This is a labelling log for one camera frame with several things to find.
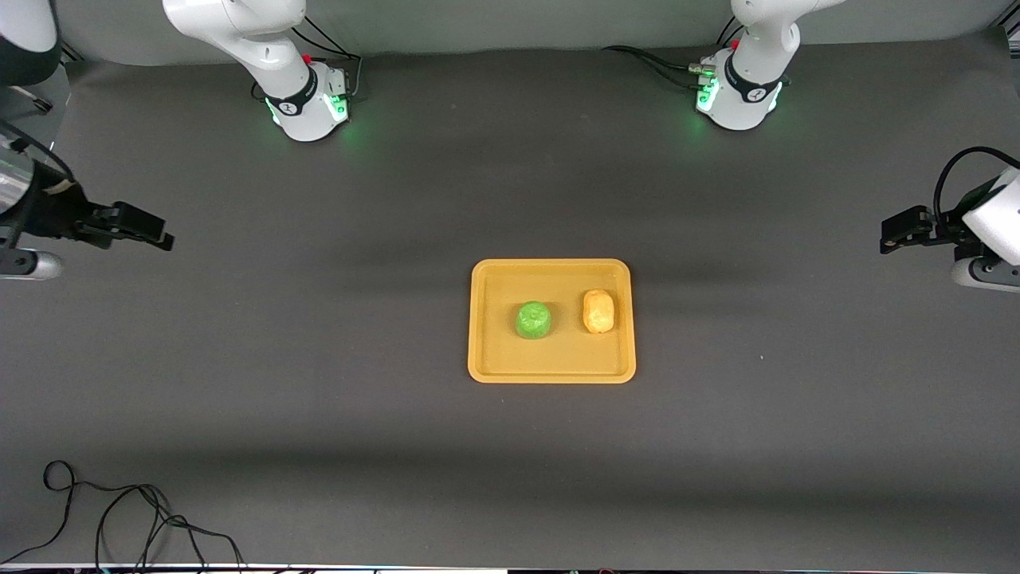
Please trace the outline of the yellow plastic tray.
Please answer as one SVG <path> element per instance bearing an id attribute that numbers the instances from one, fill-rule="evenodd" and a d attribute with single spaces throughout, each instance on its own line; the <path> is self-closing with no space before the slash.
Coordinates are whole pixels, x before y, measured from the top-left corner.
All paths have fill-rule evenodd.
<path id="1" fill-rule="evenodd" d="M 602 290 L 614 324 L 594 333 L 583 323 L 584 295 Z M 520 309 L 546 305 L 551 326 L 521 336 Z M 489 258 L 471 272 L 467 367 L 480 383 L 622 384 L 638 370 L 633 286 L 614 258 Z"/>

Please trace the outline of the yellow potato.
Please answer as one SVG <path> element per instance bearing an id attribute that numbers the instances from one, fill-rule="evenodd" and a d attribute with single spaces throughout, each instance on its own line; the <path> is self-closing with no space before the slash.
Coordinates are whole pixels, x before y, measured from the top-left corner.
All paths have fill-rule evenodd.
<path id="1" fill-rule="evenodd" d="M 591 334 L 612 331 L 615 327 L 616 305 L 614 298 L 604 289 L 591 289 L 583 294 L 582 321 Z"/>

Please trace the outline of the green apple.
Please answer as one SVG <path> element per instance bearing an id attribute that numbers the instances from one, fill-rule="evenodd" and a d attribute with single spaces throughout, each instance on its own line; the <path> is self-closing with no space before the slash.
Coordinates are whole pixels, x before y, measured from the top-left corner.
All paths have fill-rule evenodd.
<path id="1" fill-rule="evenodd" d="M 551 331 L 551 310 L 542 301 L 522 304 L 515 316 L 515 331 L 525 340 L 540 340 Z"/>

